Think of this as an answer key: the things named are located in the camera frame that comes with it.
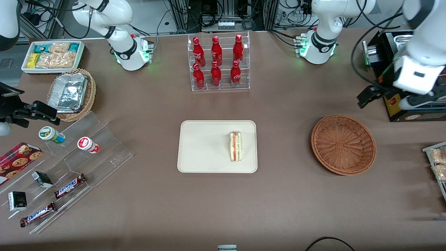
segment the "tabletop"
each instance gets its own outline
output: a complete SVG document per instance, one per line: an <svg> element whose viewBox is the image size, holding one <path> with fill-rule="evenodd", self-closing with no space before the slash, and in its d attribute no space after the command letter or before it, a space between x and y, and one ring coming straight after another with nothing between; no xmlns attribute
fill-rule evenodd
<svg viewBox="0 0 446 251"><path fill-rule="evenodd" d="M84 40L81 66L97 85L93 111L134 156L40 234L29 235L2 207L0 249L211 251L237 244L240 251L288 251L335 236L356 250L445 250L446 223L432 220L446 216L445 202L421 151L445 141L445 123L390 123L381 100L358 108L367 83L354 74L350 53L364 31L344 29L323 65L296 58L267 32L250 32L251 89L230 93L191 91L187 35L160 37L153 63L135 72L117 64L106 40ZM23 74L22 100L46 100L54 78ZM377 156L367 172L339 176L315 158L311 130L332 114L356 118L374 136ZM257 171L179 172L185 120L254 121ZM46 125L13 126L0 152L19 142L42 145L37 132Z"/></svg>

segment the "red cookie box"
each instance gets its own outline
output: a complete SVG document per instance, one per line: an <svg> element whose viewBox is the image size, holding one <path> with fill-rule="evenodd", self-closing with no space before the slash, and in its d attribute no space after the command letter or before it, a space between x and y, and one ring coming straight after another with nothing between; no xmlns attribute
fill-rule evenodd
<svg viewBox="0 0 446 251"><path fill-rule="evenodd" d="M42 150L39 147L22 142L3 156L0 156L0 186L42 156L42 154Z"/></svg>

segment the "red bottle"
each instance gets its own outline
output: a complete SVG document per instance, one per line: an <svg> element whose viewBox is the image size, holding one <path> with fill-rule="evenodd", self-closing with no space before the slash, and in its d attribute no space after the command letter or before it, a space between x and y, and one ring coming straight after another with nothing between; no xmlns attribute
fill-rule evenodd
<svg viewBox="0 0 446 251"><path fill-rule="evenodd" d="M221 66L223 64L223 52L222 52L222 46L219 43L219 37L213 36L212 37L212 60L217 61L218 65Z"/></svg>
<svg viewBox="0 0 446 251"><path fill-rule="evenodd" d="M194 63L194 80L195 85L198 89L204 89L204 74L200 70L200 66L197 63Z"/></svg>
<svg viewBox="0 0 446 251"><path fill-rule="evenodd" d="M243 60L243 44L242 44L242 35L238 34L235 36L235 44L234 44L234 60L238 60L241 62Z"/></svg>
<svg viewBox="0 0 446 251"><path fill-rule="evenodd" d="M200 39L198 37L194 37L192 39L192 42L194 43L195 62L198 63L201 67L205 67L206 60L204 59L204 50L200 44Z"/></svg>
<svg viewBox="0 0 446 251"><path fill-rule="evenodd" d="M220 81L222 80L222 71L219 68L218 62L215 60L212 61L211 75L212 75L212 84L215 87L219 87Z"/></svg>
<svg viewBox="0 0 446 251"><path fill-rule="evenodd" d="M241 70L239 67L239 61L234 60L234 62L232 62L232 69L231 69L231 85L233 87L238 87L240 85L240 74Z"/></svg>

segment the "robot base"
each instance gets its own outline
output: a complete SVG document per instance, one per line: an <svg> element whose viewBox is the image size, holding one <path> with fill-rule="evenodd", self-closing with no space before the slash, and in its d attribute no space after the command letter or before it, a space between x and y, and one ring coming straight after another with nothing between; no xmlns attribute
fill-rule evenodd
<svg viewBox="0 0 446 251"><path fill-rule="evenodd" d="M333 45L331 51L325 53L320 52L311 41L313 33L314 30L310 30L307 33L301 34L300 41L294 39L294 44L296 46L302 46L302 48L296 48L296 56L298 58L305 58L308 62L313 64L323 64L333 55L336 45Z"/></svg>
<svg viewBox="0 0 446 251"><path fill-rule="evenodd" d="M136 41L136 51L128 59L120 59L115 53L118 63L127 71L136 71L152 62L153 44L149 44L142 38L134 38L134 40Z"/></svg>

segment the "white bottle with green label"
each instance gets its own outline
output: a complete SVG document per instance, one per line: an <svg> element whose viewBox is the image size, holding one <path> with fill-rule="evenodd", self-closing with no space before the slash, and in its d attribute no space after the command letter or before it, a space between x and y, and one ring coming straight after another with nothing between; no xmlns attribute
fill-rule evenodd
<svg viewBox="0 0 446 251"><path fill-rule="evenodd" d="M51 126L45 126L40 129L39 137L43 140L53 141L56 144L61 144L65 141L65 135L63 133L59 133Z"/></svg>

